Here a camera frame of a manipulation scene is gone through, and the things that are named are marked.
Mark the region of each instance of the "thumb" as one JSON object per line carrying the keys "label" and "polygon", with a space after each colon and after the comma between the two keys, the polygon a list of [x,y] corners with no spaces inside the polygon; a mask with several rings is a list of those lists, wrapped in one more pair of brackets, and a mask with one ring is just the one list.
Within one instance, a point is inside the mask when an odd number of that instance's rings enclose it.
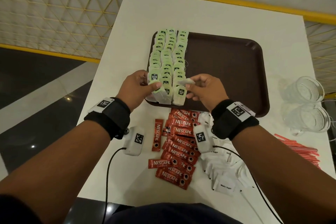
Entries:
{"label": "thumb", "polygon": [[196,86],[195,84],[186,84],[185,87],[187,90],[191,91],[195,95],[201,97],[204,89],[202,87]]}
{"label": "thumb", "polygon": [[161,82],[156,82],[156,83],[152,83],[149,84],[147,86],[142,86],[143,88],[143,94],[145,96],[150,95],[153,91],[157,90],[158,88],[160,88],[162,86]]}

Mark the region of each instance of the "left hand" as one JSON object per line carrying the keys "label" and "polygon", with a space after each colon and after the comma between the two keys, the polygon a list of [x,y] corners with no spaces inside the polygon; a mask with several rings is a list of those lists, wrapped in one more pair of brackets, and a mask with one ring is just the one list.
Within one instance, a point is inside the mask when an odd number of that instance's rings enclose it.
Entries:
{"label": "left hand", "polygon": [[131,112],[142,103],[146,96],[162,85],[160,82],[147,85],[147,74],[145,70],[138,70],[126,77],[119,93],[115,96],[122,100]]}

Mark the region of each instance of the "glass cup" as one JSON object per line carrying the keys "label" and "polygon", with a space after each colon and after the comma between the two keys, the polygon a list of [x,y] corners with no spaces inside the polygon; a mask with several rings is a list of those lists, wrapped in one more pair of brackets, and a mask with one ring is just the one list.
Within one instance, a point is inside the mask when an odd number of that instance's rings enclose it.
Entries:
{"label": "glass cup", "polygon": [[285,98],[291,103],[318,103],[324,98],[324,89],[317,80],[303,76],[285,89]]}
{"label": "glass cup", "polygon": [[294,136],[299,136],[307,131],[326,132],[331,124],[327,111],[314,104],[296,107],[285,116],[284,121]]}

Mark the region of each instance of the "black cable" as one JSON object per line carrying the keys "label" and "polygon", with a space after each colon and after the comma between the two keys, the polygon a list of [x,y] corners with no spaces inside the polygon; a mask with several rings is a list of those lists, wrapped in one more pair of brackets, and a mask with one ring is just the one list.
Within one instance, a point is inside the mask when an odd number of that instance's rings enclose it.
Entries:
{"label": "black cable", "polygon": [[[228,148],[225,148],[225,147],[222,147],[222,146],[217,146],[217,145],[215,145],[215,146],[213,146],[213,147],[214,147],[214,148],[222,148],[222,149],[228,150],[228,151],[232,152],[233,154],[236,154],[239,158],[241,158],[241,156],[240,156],[239,154],[235,153],[233,150],[230,150],[230,149],[228,149]],[[256,182],[256,180],[254,179],[254,177],[253,177],[252,174],[251,174],[251,176],[252,176],[252,179],[254,180],[255,185],[257,186],[257,189],[259,190],[259,193],[260,193],[261,197],[263,198],[265,204],[267,205],[268,209],[272,212],[272,214],[273,214],[274,217],[278,220],[278,222],[280,222],[281,224],[283,224],[283,223],[281,222],[281,220],[277,217],[277,215],[273,212],[273,210],[271,209],[271,207],[269,206],[269,204],[267,203],[266,199],[264,198],[264,196],[263,196],[263,194],[262,194],[262,192],[261,192],[261,190],[260,190],[260,188],[259,188],[259,186],[258,186],[258,184],[257,184],[257,182]]]}
{"label": "black cable", "polygon": [[106,210],[107,210],[107,190],[108,190],[108,188],[109,188],[109,170],[110,170],[111,161],[112,161],[114,155],[115,155],[118,151],[120,151],[120,150],[126,150],[126,148],[123,147],[123,148],[120,148],[120,149],[116,150],[115,153],[112,155],[112,157],[111,157],[111,159],[110,159],[110,162],[108,163],[108,166],[107,166],[105,210],[104,210],[103,221],[101,222],[101,224],[104,224],[104,222],[105,222],[105,217],[106,217]]}

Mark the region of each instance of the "hand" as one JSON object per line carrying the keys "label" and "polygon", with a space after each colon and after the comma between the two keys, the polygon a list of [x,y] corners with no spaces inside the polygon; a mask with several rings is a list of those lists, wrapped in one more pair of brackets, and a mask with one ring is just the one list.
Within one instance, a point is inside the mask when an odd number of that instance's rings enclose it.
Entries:
{"label": "hand", "polygon": [[131,112],[142,103],[146,96],[162,85],[161,82],[147,85],[147,74],[148,72],[145,70],[138,70],[126,77],[119,93],[115,96],[121,99]]}
{"label": "hand", "polygon": [[187,90],[191,91],[187,94],[187,98],[192,98],[195,101],[200,100],[209,112],[223,100],[229,99],[220,79],[210,74],[199,74],[190,77],[190,79],[196,84],[185,85]]}

